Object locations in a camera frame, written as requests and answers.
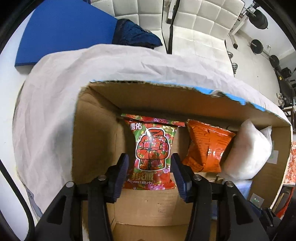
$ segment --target cardboard box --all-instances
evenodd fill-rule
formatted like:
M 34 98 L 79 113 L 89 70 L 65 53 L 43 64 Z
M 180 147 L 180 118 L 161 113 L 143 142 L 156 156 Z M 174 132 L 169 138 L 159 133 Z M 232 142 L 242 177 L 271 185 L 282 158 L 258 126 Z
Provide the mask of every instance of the cardboard box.
M 72 178 L 77 184 L 90 182 L 104 174 L 109 166 L 116 164 L 121 153 L 129 154 L 132 164 L 135 140 L 120 118 L 121 113 L 177 121 L 191 118 L 234 129 L 248 118 L 258 129 L 272 125 L 274 148 L 279 151 L 278 161 L 276 165 L 266 163 L 254 177 L 250 195 L 255 193 L 262 197 L 263 207 L 274 203 L 282 186 L 291 148 L 291 126 L 285 120 L 252 104 L 241 105 L 226 96 L 214 97 L 194 88 L 136 81 L 96 82 L 81 91 L 73 130 Z M 187 128 L 180 127 L 171 152 L 178 153 L 182 159 L 189 143 Z M 114 240 L 184 240 L 191 208 L 192 204 L 181 200 L 177 189 L 123 189 L 118 201 L 114 205 L 108 204 Z M 212 240 L 215 240 L 214 230 L 215 222 Z

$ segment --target white tufted cushion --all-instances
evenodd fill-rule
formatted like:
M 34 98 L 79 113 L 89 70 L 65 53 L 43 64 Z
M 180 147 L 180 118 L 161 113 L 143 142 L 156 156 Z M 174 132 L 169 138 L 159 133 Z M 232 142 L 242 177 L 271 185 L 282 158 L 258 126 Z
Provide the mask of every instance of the white tufted cushion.
M 243 7 L 241 0 L 180 0 L 173 22 L 172 54 L 195 54 L 233 75 L 224 40 Z
M 195 54 L 199 60 L 233 76 L 231 61 L 224 41 L 192 29 L 175 26 L 173 29 L 173 54 Z
M 166 53 L 162 36 L 163 0 L 92 0 L 91 4 L 117 19 L 127 18 L 150 30 L 163 44 L 155 50 Z

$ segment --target blue mat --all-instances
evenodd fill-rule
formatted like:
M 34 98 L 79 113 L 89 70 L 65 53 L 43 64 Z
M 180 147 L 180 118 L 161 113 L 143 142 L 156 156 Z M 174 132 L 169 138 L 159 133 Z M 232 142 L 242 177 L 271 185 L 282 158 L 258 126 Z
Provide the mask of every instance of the blue mat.
M 81 0 L 45 0 L 28 22 L 15 66 L 36 64 L 49 53 L 111 44 L 116 23 L 115 17 Z

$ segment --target silver bolt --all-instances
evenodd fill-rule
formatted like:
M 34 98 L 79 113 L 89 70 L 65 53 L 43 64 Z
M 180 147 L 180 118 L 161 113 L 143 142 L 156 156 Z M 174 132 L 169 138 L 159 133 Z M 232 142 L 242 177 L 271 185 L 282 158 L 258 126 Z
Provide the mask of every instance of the silver bolt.
M 200 181 L 202 179 L 202 176 L 196 174 L 196 175 L 193 176 L 193 179 L 196 180 L 196 181 Z
M 227 181 L 225 182 L 226 183 L 226 186 L 232 188 L 234 186 L 233 182 L 232 181 Z
M 106 180 L 106 175 L 100 175 L 100 176 L 98 176 L 98 179 L 100 180 L 100 181 L 105 181 Z
M 74 182 L 67 182 L 66 183 L 66 187 L 67 188 L 71 188 L 71 187 L 73 187 L 74 186 Z

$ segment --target sofa backrest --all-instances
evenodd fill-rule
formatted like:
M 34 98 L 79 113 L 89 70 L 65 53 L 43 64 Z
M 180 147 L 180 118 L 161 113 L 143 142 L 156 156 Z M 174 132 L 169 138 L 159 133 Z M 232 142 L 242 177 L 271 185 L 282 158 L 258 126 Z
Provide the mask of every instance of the sofa backrest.
M 162 27 L 164 0 L 92 0 L 91 4 L 117 19 L 127 18 L 145 30 Z
M 242 0 L 177 0 L 173 25 L 224 40 L 243 7 Z

